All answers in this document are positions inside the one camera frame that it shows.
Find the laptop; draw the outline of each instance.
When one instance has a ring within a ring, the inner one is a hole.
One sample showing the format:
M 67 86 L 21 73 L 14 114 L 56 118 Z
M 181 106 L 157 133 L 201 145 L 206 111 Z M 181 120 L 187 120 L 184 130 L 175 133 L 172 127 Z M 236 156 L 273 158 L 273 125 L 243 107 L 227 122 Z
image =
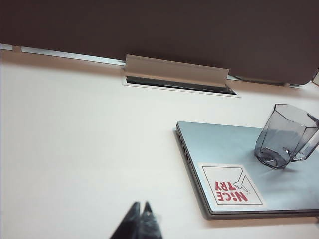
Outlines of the laptop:
M 254 156 L 261 130 L 177 123 L 184 160 L 208 219 L 319 215 L 319 153 L 272 169 Z

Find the sticker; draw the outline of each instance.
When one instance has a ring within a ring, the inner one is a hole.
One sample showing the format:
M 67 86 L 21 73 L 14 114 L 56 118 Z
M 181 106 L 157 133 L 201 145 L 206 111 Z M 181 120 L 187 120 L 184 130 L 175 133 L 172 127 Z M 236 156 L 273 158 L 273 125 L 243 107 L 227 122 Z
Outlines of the sticker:
M 265 202 L 243 165 L 199 163 L 216 207 L 255 208 Z

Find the clear glass mug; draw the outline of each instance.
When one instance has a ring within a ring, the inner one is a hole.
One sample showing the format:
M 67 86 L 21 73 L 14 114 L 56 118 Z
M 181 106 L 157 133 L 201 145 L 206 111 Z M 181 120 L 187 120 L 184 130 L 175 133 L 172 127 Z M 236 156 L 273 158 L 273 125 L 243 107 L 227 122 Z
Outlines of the clear glass mug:
M 297 107 L 275 104 L 256 141 L 255 156 L 274 169 L 305 160 L 319 144 L 319 120 Z

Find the desk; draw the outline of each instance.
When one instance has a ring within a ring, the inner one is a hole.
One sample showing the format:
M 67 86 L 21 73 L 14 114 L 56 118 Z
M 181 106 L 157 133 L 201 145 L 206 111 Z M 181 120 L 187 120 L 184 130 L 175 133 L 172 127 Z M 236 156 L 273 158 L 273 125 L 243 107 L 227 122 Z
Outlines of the desk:
M 165 239 L 318 238 L 314 217 L 207 221 L 176 122 L 263 127 L 275 103 L 319 116 L 319 87 L 227 81 L 240 97 L 123 86 L 122 69 L 1 51 L 3 239 L 108 238 L 149 200 Z

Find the mug handle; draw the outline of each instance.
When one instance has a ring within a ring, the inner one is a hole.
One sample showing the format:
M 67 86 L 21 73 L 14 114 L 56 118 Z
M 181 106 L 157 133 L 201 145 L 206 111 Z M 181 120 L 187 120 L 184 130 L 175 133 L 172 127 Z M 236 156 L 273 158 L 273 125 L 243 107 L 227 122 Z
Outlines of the mug handle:
M 311 153 L 319 145 L 319 130 L 313 134 L 307 143 L 300 149 L 300 151 L 293 157 L 291 162 L 306 160 Z

